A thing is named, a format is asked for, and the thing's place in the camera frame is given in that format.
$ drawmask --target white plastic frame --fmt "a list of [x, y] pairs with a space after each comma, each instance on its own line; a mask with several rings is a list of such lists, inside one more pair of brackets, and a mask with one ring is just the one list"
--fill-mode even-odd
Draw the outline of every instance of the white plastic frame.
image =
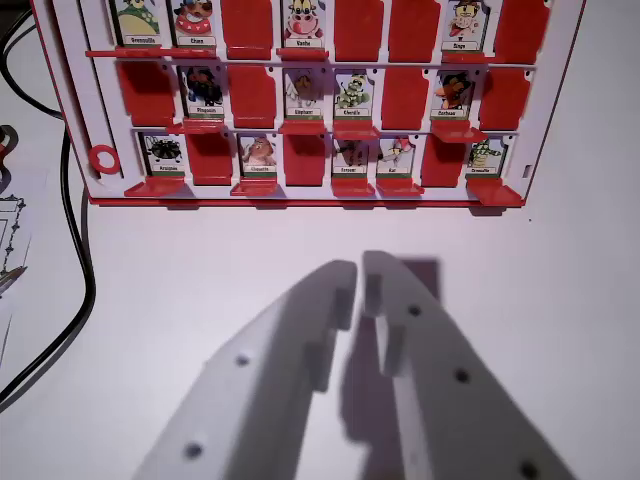
[[[442, 7], [447, 0], [438, 0]], [[430, 110], [433, 99], [433, 88], [438, 70], [469, 70], [480, 71], [476, 83], [474, 100], [472, 103], [469, 120], [472, 126], [478, 127], [478, 110], [483, 90], [483, 79], [487, 68], [513, 67], [514, 65], [489, 64], [489, 65], [442, 65], [441, 32], [444, 28], [444, 8], [441, 10], [438, 27], [438, 37], [435, 42], [432, 62], [422, 63], [389, 63], [388, 62], [388, 24], [391, 14], [391, 0], [382, 0], [384, 3], [384, 22], [382, 32], [382, 44], [380, 47], [379, 62], [377, 63], [346, 63], [335, 62], [335, 49], [333, 44], [333, 22], [335, 14], [334, 0], [326, 1], [327, 25], [325, 31], [325, 48], [329, 52], [329, 58], [324, 63], [310, 62], [283, 62], [276, 55], [276, 49], [281, 47], [281, 17], [280, 1], [272, 0], [273, 10], [273, 50], [270, 61], [229, 61], [226, 55], [226, 44], [222, 34], [222, 23], [219, 0], [214, 0], [214, 28], [217, 43], [217, 60], [203, 59], [171, 59], [165, 57], [168, 68], [175, 72], [176, 65], [221, 65], [229, 64], [256, 64], [262, 63], [276, 83], [277, 115], [274, 129], [261, 130], [261, 133], [277, 133], [284, 120], [283, 102], [283, 77], [282, 68], [325, 68], [325, 126], [328, 134], [325, 138], [326, 145], [331, 145], [331, 130], [333, 119], [333, 75], [335, 69], [366, 68], [370, 72], [377, 69], [375, 74], [375, 96], [373, 104], [373, 124], [383, 135], [419, 135], [420, 141], [416, 141], [416, 153], [413, 168], [413, 180], [420, 184], [421, 160], [424, 152], [425, 134], [429, 133], [431, 121]], [[555, 105], [555, 100], [561, 85], [562, 76], [570, 55], [573, 37], [578, 26], [584, 0], [549, 1], [551, 8], [549, 25], [546, 32], [543, 47], [539, 52], [535, 65], [516, 65], [533, 73], [529, 76], [532, 81], [531, 91], [527, 107], [520, 122], [520, 128], [515, 132], [491, 132], [513, 135], [518, 139], [510, 149], [510, 159], [503, 168], [502, 178], [504, 183], [523, 198], [529, 189], [532, 175], [538, 161], [539, 153], [546, 135], [547, 128]], [[485, 4], [491, 8], [489, 23], [485, 36], [483, 50], [485, 55], [492, 56], [493, 43], [497, 29], [502, 0], [485, 0]], [[77, 0], [33, 0], [35, 13], [45, 45], [47, 58], [56, 82], [61, 106], [71, 132], [74, 149], [82, 174], [94, 199], [122, 199], [124, 191], [144, 181], [145, 173], [141, 168], [137, 142], [135, 141], [129, 117], [127, 116], [119, 87], [116, 73], [115, 58], [104, 57], [90, 59], [86, 57], [86, 50], [113, 50], [115, 36], [113, 24], [110, 18], [106, 1], [80, 2]], [[168, 13], [160, 9], [158, 21], [160, 23], [162, 45], [172, 46]], [[428, 70], [426, 77], [429, 79], [429, 91], [422, 125], [417, 132], [389, 131], [381, 129], [381, 104], [384, 91], [384, 73], [387, 67], [392, 66], [416, 66]], [[172, 75], [175, 87], [176, 118], [175, 122], [182, 120], [182, 101], [178, 88], [177, 75]], [[236, 129], [233, 125], [229, 92], [226, 85], [223, 86], [225, 126], [229, 130], [230, 137], [236, 133], [249, 132], [250, 130]], [[97, 175], [89, 163], [89, 152], [94, 145], [106, 145], [117, 150], [120, 159], [121, 173], [114, 175]], [[284, 179], [283, 159], [278, 159], [278, 178], [280, 189], [278, 193], [265, 199], [290, 199], [290, 200], [336, 200], [330, 188], [331, 149], [327, 148], [325, 158], [328, 162], [325, 169], [325, 178], [321, 187], [287, 187]], [[234, 157], [235, 183], [239, 176], [239, 165], [236, 165], [237, 157]], [[375, 185], [375, 165], [370, 165], [368, 172], [370, 183]], [[196, 199], [229, 199], [232, 187], [196, 187], [187, 179], [187, 185]], [[176, 196], [163, 197], [167, 199], [180, 198]], [[406, 200], [406, 197], [382, 197], [376, 192], [373, 199]], [[424, 194], [416, 200], [427, 201], [468, 201], [475, 197], [466, 189], [464, 173], [461, 175], [458, 186], [455, 188], [426, 188]]]

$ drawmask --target name label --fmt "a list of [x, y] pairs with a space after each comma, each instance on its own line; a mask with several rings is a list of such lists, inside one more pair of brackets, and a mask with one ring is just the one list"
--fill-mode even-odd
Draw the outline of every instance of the name label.
[[215, 47], [216, 39], [213, 37], [178, 37], [178, 45], [180, 46], [201, 46], [201, 47]]

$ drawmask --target white table surface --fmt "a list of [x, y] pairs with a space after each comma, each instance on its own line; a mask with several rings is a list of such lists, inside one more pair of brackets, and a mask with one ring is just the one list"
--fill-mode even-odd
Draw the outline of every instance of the white table surface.
[[[319, 265], [382, 249], [438, 262], [445, 307], [578, 478], [637, 479], [638, 18], [635, 0], [587, 5], [528, 204], [501, 217], [90, 206], [95, 309], [58, 363], [0, 415], [0, 478], [131, 478], [212, 352]], [[55, 105], [37, 35], [9, 66]], [[2, 386], [67, 324], [83, 283], [59, 199], [62, 125], [4, 83], [0, 105], [0, 123], [21, 135], [7, 164], [50, 169]], [[314, 397], [298, 479], [376, 478], [365, 474], [376, 449], [397, 448], [388, 432], [344, 424], [345, 409], [381, 424], [394, 415], [369, 411], [382, 394], [367, 376], [345, 396], [356, 330], [338, 336], [329, 391]]]

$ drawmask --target white plastic part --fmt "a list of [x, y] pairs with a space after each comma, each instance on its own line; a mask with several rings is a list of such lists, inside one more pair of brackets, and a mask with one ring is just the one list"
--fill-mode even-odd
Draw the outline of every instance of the white plastic part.
[[364, 270], [407, 480], [574, 478], [405, 265], [366, 252]]
[[206, 363], [136, 480], [293, 478], [314, 391], [353, 311], [356, 265], [319, 268]]

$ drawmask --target screw hole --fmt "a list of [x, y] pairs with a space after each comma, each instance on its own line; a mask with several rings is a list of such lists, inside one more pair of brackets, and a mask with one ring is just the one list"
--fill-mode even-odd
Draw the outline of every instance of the screw hole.
[[520, 475], [527, 480], [539, 478], [538, 468], [531, 462], [522, 462], [520, 465]]
[[202, 455], [202, 445], [196, 442], [188, 443], [184, 448], [184, 456], [189, 460], [195, 460]]
[[454, 372], [454, 376], [456, 377], [456, 380], [460, 383], [469, 383], [471, 381], [471, 377], [469, 376], [469, 372], [467, 372], [466, 370], [462, 369], [462, 368], [458, 368], [455, 372]]
[[249, 363], [251, 363], [251, 359], [244, 353], [241, 353], [236, 357], [236, 365], [238, 365], [239, 367], [246, 367], [247, 365], [249, 365]]

